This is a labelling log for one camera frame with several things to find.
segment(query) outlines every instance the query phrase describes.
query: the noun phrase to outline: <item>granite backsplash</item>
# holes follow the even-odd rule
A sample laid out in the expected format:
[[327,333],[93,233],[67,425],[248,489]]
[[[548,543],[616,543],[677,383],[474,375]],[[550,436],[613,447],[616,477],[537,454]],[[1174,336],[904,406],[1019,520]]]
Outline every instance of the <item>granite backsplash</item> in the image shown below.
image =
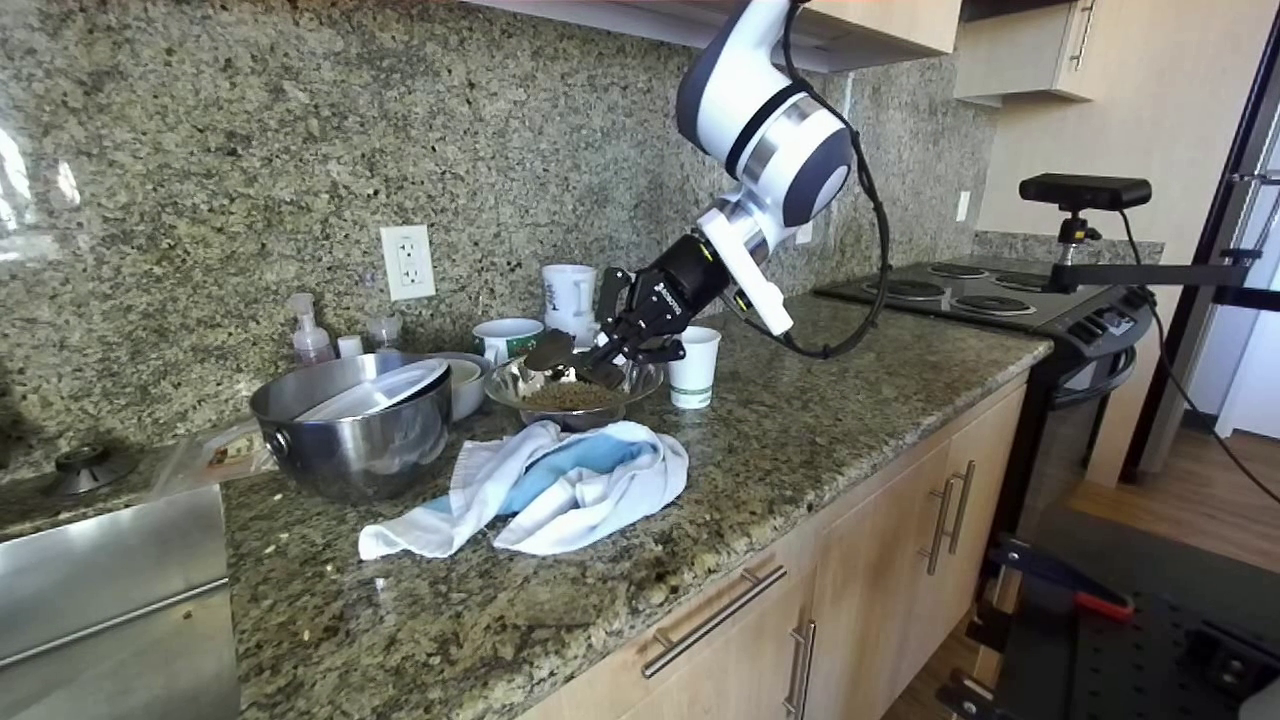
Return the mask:
[[[440,297],[391,308],[412,347],[531,315],[548,260],[650,260],[729,186],[671,126],[686,59],[458,0],[2,4],[0,480],[97,430],[167,442],[243,415],[285,369],[286,290],[319,290],[334,333],[391,308],[379,223],[433,229]],[[973,238],[953,207],[993,124],[949,76],[822,79],[865,132],[894,260]],[[845,191],[773,275],[805,290],[873,251]]]

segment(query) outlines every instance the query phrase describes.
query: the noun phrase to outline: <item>kitchen counter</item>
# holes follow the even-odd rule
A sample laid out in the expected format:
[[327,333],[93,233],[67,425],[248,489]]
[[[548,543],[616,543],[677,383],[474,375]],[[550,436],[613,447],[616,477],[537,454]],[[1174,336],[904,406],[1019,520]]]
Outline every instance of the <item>kitchen counter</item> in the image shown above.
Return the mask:
[[[799,301],[794,336],[835,339],[855,303]],[[531,559],[478,532],[451,559],[358,565],[356,532],[447,489],[341,507],[278,477],[223,485],[243,714],[520,714],[794,520],[873,480],[931,429],[1026,370],[1046,344],[882,313],[841,359],[799,359],[730,322],[714,402],[631,415],[686,447],[686,490],[588,553]],[[503,436],[478,413],[456,436]]]

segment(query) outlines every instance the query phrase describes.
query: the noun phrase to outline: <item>upper cabinet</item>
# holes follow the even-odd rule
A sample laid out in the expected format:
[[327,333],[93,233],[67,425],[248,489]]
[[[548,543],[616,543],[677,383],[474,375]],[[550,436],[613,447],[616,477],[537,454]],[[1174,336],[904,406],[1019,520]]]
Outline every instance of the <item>upper cabinet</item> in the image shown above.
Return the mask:
[[1089,98],[1085,63],[1099,0],[1043,4],[958,23],[955,98]]
[[[623,35],[703,48],[736,0],[472,0]],[[794,63],[847,72],[945,57],[955,42],[958,0],[812,0],[799,12]]]

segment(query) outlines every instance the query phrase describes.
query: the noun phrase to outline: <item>oven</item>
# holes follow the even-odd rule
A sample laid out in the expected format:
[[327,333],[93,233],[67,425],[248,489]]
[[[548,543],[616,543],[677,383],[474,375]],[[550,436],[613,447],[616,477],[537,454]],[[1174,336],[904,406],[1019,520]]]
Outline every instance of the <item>oven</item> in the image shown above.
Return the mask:
[[[874,275],[816,289],[816,297],[866,303]],[[1009,326],[1052,339],[1031,369],[993,532],[1034,540],[1043,511],[1078,485],[1109,413],[1109,397],[1135,364],[1152,326],[1149,289],[1056,290],[1043,271],[995,262],[904,262],[882,281],[882,308]]]

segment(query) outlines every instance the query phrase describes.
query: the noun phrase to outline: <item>black cable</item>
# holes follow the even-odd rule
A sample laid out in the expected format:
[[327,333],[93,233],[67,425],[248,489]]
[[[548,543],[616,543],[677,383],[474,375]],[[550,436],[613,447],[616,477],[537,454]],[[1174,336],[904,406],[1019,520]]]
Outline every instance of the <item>black cable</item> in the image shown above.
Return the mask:
[[[1122,223],[1122,238],[1126,238],[1126,251],[1131,251],[1131,267],[1142,267],[1142,257],[1139,257],[1139,248],[1135,248],[1135,238],[1131,238],[1131,223],[1126,223],[1126,212],[1119,207],[1119,223]],[[1166,375],[1166,383],[1174,387],[1174,397],[1196,413],[1196,415],[1206,415],[1206,413],[1198,413],[1196,406],[1196,400],[1192,400],[1192,391],[1185,387],[1185,379],[1172,370],[1172,364],[1166,364],[1166,357],[1162,357],[1162,347],[1166,347],[1166,333],[1162,333],[1162,321],[1160,321],[1160,313],[1152,313],[1152,321],[1157,321],[1157,364],[1162,369],[1162,375]],[[1234,473],[1252,485],[1252,489],[1259,489],[1270,504],[1280,504],[1280,490],[1270,490],[1241,454],[1234,454],[1234,447],[1222,438],[1222,436],[1217,436],[1217,430],[1206,430],[1210,438],[1217,438],[1217,447],[1234,465]]]
[[792,59],[792,35],[794,35],[799,4],[805,4],[805,0],[792,0],[786,18],[784,18],[784,63],[786,63],[786,76],[792,76],[792,84],[799,84],[819,108],[827,108],[827,111],[845,124],[845,132],[847,132],[847,140],[850,140],[855,182],[859,182],[859,191],[865,191],[866,202],[873,202],[874,234],[880,234],[880,267],[874,267],[873,308],[866,308],[866,315],[865,315],[845,339],[822,344],[822,347],[805,347],[805,344],[794,339],[794,333],[777,336],[777,344],[784,344],[784,347],[794,353],[794,357],[831,359],[831,357],[850,353],[850,347],[880,322],[882,284],[887,284],[892,229],[887,229],[887,212],[882,212],[882,198],[880,198],[873,163],[866,163],[866,155],[865,155],[859,132],[845,118],[845,111],[835,111],[819,93],[812,93],[812,84],[799,76],[794,59]]

